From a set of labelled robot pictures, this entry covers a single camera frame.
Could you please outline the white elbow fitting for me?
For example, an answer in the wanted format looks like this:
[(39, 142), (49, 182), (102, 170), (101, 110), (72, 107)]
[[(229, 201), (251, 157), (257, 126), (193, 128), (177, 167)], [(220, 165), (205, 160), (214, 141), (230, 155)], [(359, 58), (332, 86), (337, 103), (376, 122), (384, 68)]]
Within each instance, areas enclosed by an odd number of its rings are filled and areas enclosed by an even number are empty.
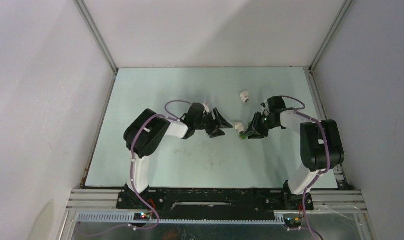
[(247, 90), (242, 91), (239, 94), (239, 96), (240, 96), (243, 103), (247, 103), (249, 101), (249, 99), (250, 99), (249, 98), (249, 92)]
[(245, 132), (244, 124), (242, 122), (234, 122), (233, 126), (239, 135)]

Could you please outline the green plastic faucet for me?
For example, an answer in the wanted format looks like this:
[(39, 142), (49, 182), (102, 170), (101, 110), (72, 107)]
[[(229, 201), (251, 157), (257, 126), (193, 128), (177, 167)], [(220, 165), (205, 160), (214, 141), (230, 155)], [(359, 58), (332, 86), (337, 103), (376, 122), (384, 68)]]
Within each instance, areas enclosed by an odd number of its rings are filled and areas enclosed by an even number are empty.
[(241, 140), (245, 140), (245, 139), (247, 139), (247, 137), (248, 137), (248, 135), (246, 135), (244, 132), (240, 132), (240, 133), (239, 133), (239, 138), (240, 138)]

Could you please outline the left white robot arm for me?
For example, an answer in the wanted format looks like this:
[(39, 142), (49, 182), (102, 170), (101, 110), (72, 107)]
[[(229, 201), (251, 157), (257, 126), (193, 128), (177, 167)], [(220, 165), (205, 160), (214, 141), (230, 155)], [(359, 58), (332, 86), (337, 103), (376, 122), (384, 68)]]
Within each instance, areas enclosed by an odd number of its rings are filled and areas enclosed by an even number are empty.
[(167, 117), (145, 109), (125, 130), (123, 139), (130, 152), (130, 177), (127, 186), (132, 192), (128, 201), (135, 208), (147, 204), (148, 195), (144, 192), (148, 184), (150, 155), (158, 148), (162, 139), (175, 137), (186, 140), (195, 131), (205, 131), (209, 138), (224, 136), (224, 129), (232, 129), (218, 111), (209, 109), (206, 103), (191, 103), (187, 112), (180, 118)]

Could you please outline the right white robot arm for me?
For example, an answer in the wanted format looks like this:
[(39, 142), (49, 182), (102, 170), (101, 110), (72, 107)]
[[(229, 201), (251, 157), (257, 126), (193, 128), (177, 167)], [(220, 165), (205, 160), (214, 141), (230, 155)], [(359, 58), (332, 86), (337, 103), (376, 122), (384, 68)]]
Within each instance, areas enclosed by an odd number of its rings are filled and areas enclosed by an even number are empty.
[(321, 176), (344, 162), (344, 149), (336, 121), (317, 120), (302, 113), (306, 108), (287, 107), (286, 97), (273, 96), (262, 103), (262, 111), (256, 112), (247, 129), (241, 131), (241, 139), (263, 139), (275, 128), (293, 130), (300, 137), (301, 166), (296, 174), (283, 185), (281, 204), (293, 209), (309, 193)]

